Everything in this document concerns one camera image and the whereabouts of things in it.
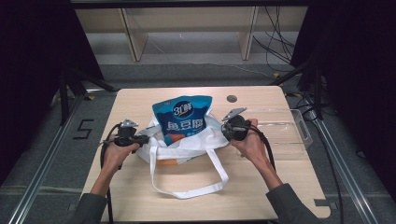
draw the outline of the metal frame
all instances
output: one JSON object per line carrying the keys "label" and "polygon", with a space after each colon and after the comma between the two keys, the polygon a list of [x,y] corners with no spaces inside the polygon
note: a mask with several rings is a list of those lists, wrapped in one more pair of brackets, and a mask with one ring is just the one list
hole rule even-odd
{"label": "metal frame", "polygon": [[[314,111],[311,111],[310,113],[311,118],[316,117],[316,113]],[[361,219],[365,224],[379,223],[372,206],[368,202],[364,192],[361,190],[358,182],[353,177],[353,174],[347,166],[347,163],[341,155],[337,145],[332,140],[332,136],[330,135],[324,121],[322,119],[315,119],[314,122],[318,125],[318,128],[323,135],[329,149],[331,159],[334,162],[334,166],[336,167],[338,174],[341,176],[353,203],[358,209]]]}
{"label": "metal frame", "polygon": [[77,96],[74,100],[74,103],[72,104],[71,111],[70,111],[70,116],[68,119],[65,121],[64,125],[61,126],[58,130],[58,132],[55,135],[55,138],[53,139],[51,145],[49,146],[49,149],[44,156],[42,162],[40,163],[40,166],[38,167],[37,171],[35,172],[35,176],[33,177],[32,181],[30,182],[29,186],[26,188],[26,191],[23,193],[19,203],[15,207],[11,218],[9,219],[8,223],[16,224],[16,223],[23,223],[25,220],[30,208],[32,207],[32,204],[35,200],[35,196],[37,195],[41,184],[43,183],[53,160],[56,157],[56,154],[58,153],[59,147],[62,144],[64,140],[64,136],[66,132],[69,129],[69,125],[71,121],[73,120],[73,117],[78,109],[78,107],[81,105],[82,101],[84,99],[84,96]]}

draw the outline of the white strap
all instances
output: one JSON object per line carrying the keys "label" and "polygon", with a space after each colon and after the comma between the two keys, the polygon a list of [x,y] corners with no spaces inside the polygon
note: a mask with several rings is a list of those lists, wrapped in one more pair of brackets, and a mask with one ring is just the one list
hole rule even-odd
{"label": "white strap", "polygon": [[221,182],[213,184],[213,185],[209,185],[209,186],[206,186],[203,188],[199,188],[199,189],[191,189],[191,190],[188,190],[185,192],[172,192],[172,191],[164,191],[164,190],[158,189],[157,186],[155,185],[155,181],[154,181],[154,173],[155,173],[155,166],[156,166],[156,160],[157,160],[157,150],[158,150],[158,147],[150,148],[150,152],[149,152],[150,163],[149,164],[150,164],[150,174],[151,174],[152,185],[159,192],[173,195],[179,199],[189,199],[189,198],[193,198],[193,197],[197,197],[197,196],[201,196],[201,195],[219,191],[227,185],[229,177],[225,173],[224,168],[222,167],[221,162],[218,158],[218,155],[216,155],[215,150],[209,149],[206,152],[207,152],[210,160],[212,160],[213,164],[215,165],[216,170],[218,171],[218,173],[220,175]]}

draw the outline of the table surface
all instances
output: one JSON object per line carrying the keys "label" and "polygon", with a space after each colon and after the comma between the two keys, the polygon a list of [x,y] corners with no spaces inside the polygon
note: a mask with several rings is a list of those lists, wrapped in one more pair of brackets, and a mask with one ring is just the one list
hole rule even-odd
{"label": "table surface", "polygon": [[[289,109],[279,87],[201,87],[126,89],[119,91],[102,139],[111,128],[129,118],[139,123],[138,131],[152,119],[152,105],[180,95],[210,95],[213,97],[212,115],[221,120],[231,109],[248,108]],[[237,97],[229,103],[227,96]],[[230,180],[221,191],[188,200],[161,194],[151,185],[149,164],[130,155],[122,170],[111,182],[113,215],[116,221],[187,221],[187,220],[253,220],[274,219],[262,177],[250,161],[241,158],[236,148],[216,150]],[[330,208],[315,206],[314,199],[325,199],[312,163],[303,151],[296,160],[278,160],[276,169],[285,183],[290,183],[302,202],[317,216],[328,217]],[[83,193],[89,192],[100,173],[98,148],[87,177]],[[158,187],[170,191],[184,191],[219,182],[219,175],[207,155],[180,165],[159,165],[156,170]],[[107,211],[103,221],[108,220]]]}

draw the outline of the snack bag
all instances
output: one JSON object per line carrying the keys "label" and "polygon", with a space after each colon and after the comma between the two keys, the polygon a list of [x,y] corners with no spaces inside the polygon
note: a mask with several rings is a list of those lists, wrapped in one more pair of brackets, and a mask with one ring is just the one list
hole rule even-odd
{"label": "snack bag", "polygon": [[180,96],[153,105],[165,144],[169,146],[205,129],[205,115],[211,104],[211,96],[196,95]]}

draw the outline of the sleeve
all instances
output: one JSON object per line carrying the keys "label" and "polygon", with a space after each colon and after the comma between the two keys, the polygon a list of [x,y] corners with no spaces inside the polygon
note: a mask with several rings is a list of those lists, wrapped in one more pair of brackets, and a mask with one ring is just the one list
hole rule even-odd
{"label": "sleeve", "polygon": [[96,194],[85,193],[79,200],[75,214],[66,224],[100,223],[107,199]]}
{"label": "sleeve", "polygon": [[272,189],[266,195],[281,224],[321,223],[300,201],[289,184]]}

